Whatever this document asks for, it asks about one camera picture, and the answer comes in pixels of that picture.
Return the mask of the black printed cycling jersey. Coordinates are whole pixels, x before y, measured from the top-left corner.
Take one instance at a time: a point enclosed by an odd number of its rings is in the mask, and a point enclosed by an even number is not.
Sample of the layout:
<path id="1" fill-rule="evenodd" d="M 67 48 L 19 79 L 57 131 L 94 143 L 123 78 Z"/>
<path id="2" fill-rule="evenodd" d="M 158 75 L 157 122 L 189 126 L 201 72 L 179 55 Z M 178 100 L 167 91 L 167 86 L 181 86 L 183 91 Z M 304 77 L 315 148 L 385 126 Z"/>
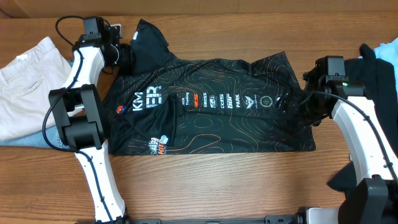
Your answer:
<path id="1" fill-rule="evenodd" d="M 139 21 L 132 62 L 104 105 L 117 156 L 295 152 L 316 148 L 311 127 L 285 112 L 300 86 L 284 52 L 253 63 L 183 60 L 161 31 Z"/>

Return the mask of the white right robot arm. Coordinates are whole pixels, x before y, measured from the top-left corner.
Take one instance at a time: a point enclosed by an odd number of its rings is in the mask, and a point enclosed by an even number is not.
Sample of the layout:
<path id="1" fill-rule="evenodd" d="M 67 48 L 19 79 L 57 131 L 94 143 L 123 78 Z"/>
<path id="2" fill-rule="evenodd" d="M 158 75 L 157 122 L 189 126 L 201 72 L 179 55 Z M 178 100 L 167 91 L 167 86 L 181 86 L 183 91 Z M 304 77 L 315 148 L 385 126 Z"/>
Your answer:
<path id="1" fill-rule="evenodd" d="M 397 223 L 397 156 L 360 82 L 349 80 L 341 56 L 316 60 L 307 72 L 302 119 L 330 117 L 341 129 L 356 174 L 356 187 L 338 208 L 311 207 L 300 223 Z"/>

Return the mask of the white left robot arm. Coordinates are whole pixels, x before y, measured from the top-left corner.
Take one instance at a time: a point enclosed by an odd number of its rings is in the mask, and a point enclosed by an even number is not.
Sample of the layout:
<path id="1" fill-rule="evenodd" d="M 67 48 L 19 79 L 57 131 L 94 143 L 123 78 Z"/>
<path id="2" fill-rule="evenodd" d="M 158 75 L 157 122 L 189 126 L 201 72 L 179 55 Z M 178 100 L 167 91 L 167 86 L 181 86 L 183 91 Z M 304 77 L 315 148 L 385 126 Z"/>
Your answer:
<path id="1" fill-rule="evenodd" d="M 120 24 L 102 17 L 84 17 L 84 33 L 72 44 L 73 65 L 67 81 L 49 93 L 60 139 L 85 173 L 95 208 L 95 223 L 132 223 L 114 179 L 108 152 L 109 120 L 97 91 L 104 67 L 127 61 Z"/>

